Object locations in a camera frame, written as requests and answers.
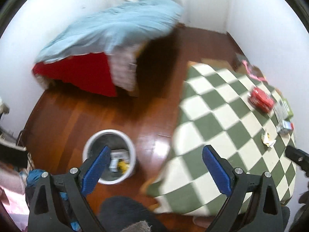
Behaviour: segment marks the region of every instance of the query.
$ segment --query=blue gripper pad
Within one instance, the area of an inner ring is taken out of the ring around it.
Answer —
[[[220,193],[229,197],[232,194],[230,177],[207,146],[203,148],[202,157]]]
[[[83,178],[81,193],[84,196],[93,192],[104,169],[109,165],[110,159],[111,150],[104,147]]]

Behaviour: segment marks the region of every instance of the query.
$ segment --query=red cloth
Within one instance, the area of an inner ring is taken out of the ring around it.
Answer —
[[[33,73],[74,84],[92,93],[117,96],[104,53],[71,56],[51,64],[37,63]]]

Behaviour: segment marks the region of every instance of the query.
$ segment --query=wooden floor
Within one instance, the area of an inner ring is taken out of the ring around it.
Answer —
[[[87,197],[97,212],[105,198],[126,195],[145,206],[155,204],[139,188],[155,176],[169,152],[176,125],[178,103],[188,61],[201,58],[232,62],[240,50],[227,35],[183,28],[153,41],[138,59],[140,96],[132,98],[119,90],[108,98],[59,83],[44,92],[25,127],[24,142],[37,168],[52,174],[66,173],[81,165],[86,141],[103,129],[126,133],[137,149],[138,167],[122,184],[97,184]],[[172,231],[204,231],[191,217],[162,214],[158,218]]]

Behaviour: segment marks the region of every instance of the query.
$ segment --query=green and white checkered sheet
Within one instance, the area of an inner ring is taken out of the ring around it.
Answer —
[[[275,101],[274,87],[227,69],[205,64],[189,68],[180,102],[180,117],[172,138],[170,160],[147,194],[157,199],[155,212],[186,215],[216,215],[226,197],[215,185],[202,160],[202,149],[210,144],[233,167],[250,174],[272,174],[279,199],[288,200],[295,185],[296,165],[284,156],[294,146],[294,134],[280,136],[273,112],[263,114],[248,103],[248,92],[258,86]],[[261,134],[276,139],[274,149],[263,145]],[[247,193],[241,211],[248,207]]]

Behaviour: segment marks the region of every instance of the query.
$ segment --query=metal screw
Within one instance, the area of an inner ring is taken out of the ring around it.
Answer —
[[[266,176],[267,178],[270,178],[270,177],[271,177],[271,173],[270,173],[270,172],[265,172],[264,174],[265,174],[265,176]]]
[[[235,168],[235,173],[242,174],[243,170],[241,168],[237,167],[237,168]]]
[[[70,169],[70,173],[75,174],[78,172],[78,169],[76,167],[73,167]]]
[[[42,173],[41,176],[42,176],[43,178],[46,178],[46,177],[48,176],[48,172]]]

